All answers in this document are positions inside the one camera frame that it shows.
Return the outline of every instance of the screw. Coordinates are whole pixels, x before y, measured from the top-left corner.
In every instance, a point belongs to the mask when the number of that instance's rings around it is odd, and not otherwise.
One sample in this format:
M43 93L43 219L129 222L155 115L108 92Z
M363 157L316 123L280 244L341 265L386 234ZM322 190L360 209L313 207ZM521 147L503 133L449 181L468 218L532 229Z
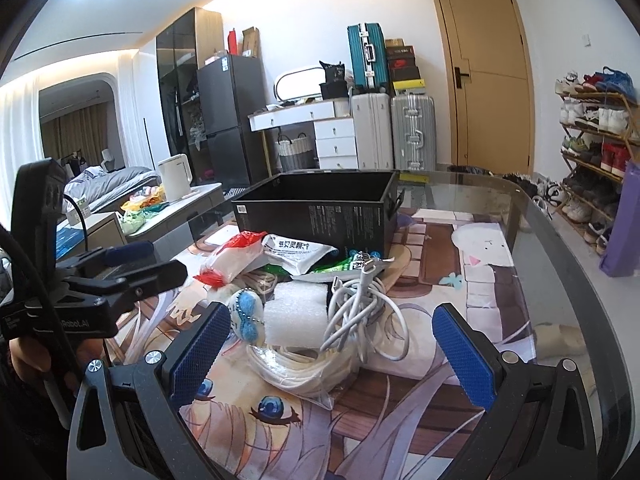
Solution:
M90 372L97 372L100 368L102 368L102 361L100 361L100 359L94 359L89 363L86 369Z
M564 368L568 372L575 372L577 366L571 359L565 359L562 361L562 368Z
M158 350L152 350L145 355L145 361L149 365L156 364L160 359L162 359L162 352L159 352Z
M516 354L516 352L512 352L511 350L507 350L506 352L502 353L502 360L505 363L508 363L510 365L514 365L520 360L520 358L518 357L518 354Z

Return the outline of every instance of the anime desk mat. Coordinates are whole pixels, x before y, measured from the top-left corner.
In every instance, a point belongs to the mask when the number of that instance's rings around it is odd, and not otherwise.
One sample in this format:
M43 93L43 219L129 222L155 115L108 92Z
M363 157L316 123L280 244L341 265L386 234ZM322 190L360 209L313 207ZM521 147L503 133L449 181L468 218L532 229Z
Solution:
M225 224L219 232L233 228ZM210 233L176 259L194 276L224 241ZM410 328L408 356L390 362L370 355L330 411L263 381L231 333L196 400L180 410L214 462L243 480L427 480L444 471L483 411L469 403L436 351L434 309L452 303L498 350L525 361L535 357L533 332L500 224L489 218L401 209L392 256L382 279ZM180 291L140 302L140 314L122 321L117 357L135 362L165 349L207 307L206 298L206 288L190 278ZM163 319L146 336L154 316ZM384 316L376 343L398 354L399 324ZM136 330L144 336L137 341Z

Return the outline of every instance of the white kettle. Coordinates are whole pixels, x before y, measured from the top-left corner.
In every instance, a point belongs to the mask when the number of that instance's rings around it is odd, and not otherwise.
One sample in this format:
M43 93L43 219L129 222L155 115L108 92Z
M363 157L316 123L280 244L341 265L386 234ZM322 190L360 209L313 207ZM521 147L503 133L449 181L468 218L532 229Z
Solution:
M193 180L189 160L184 153L171 156L158 162L158 170L164 184L167 202L175 202L191 192Z

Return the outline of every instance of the laundry basket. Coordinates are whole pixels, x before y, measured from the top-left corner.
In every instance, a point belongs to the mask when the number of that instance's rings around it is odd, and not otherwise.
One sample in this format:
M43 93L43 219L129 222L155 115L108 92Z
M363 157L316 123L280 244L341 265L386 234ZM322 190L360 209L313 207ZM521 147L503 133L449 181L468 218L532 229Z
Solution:
M314 159L314 145L304 133L297 139L280 134L278 136L278 154L282 171L311 170L316 167Z

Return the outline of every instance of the foam roll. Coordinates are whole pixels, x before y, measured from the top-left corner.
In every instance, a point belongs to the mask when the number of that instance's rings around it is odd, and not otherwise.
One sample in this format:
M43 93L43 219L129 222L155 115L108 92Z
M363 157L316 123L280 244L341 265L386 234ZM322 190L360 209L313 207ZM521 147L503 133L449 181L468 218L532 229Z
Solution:
M299 303L310 301L311 303L321 303L326 307L326 292L327 286L325 283L293 281L278 283L273 295L276 300L296 300Z
M264 305L265 343L285 348L319 349L328 319L324 303L289 298Z

